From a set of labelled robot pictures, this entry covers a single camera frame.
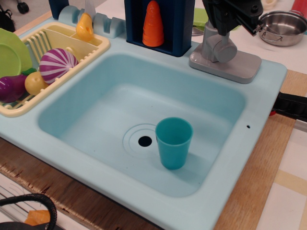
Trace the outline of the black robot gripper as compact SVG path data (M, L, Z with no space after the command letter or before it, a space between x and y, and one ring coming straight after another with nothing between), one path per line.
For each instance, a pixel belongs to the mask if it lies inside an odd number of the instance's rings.
M203 0L212 26L219 35L227 35L243 26L252 36L262 30L263 7L260 0Z

